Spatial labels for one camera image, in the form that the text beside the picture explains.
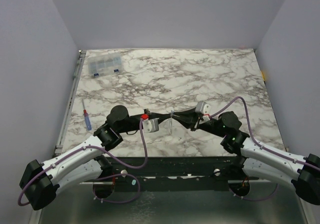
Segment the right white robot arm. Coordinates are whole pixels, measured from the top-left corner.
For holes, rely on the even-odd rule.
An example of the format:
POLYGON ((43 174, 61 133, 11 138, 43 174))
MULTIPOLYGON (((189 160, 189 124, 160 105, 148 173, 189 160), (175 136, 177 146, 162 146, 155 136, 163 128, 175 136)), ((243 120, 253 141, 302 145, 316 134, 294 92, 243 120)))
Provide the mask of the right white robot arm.
POLYGON ((244 176, 266 179, 292 188, 304 201, 320 204, 320 158, 285 152, 257 141, 252 134, 240 130, 242 125, 237 115, 223 112, 217 119, 208 113, 191 109, 172 114, 172 118, 185 128, 206 131, 222 138, 221 145, 241 162, 230 166, 230 175, 240 180, 244 176))

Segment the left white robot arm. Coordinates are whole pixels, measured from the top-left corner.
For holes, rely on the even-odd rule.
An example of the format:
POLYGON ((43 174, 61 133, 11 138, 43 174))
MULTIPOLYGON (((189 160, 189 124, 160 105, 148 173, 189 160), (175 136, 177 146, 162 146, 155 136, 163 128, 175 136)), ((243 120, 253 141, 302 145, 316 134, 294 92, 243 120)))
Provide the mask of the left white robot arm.
POLYGON ((48 206, 59 193, 79 183, 90 180, 115 182, 117 177, 128 176, 127 173, 116 173, 107 157, 126 168, 143 168, 148 161, 147 155, 142 164, 133 166, 110 151, 123 141, 122 133, 139 131, 143 135, 156 132, 159 124, 169 117, 169 114, 150 113, 148 110, 131 116, 125 106, 115 106, 105 123, 76 147, 42 163, 33 160, 27 164, 19 183, 18 205, 30 205, 38 211, 48 206))

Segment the silver metal bottle opener keychain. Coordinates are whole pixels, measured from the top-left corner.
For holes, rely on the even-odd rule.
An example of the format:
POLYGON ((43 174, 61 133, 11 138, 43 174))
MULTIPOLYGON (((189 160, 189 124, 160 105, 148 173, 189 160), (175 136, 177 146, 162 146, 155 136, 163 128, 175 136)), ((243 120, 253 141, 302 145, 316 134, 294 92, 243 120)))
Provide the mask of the silver metal bottle opener keychain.
POLYGON ((172 135, 173 134, 173 118, 169 118, 169 133, 172 135))

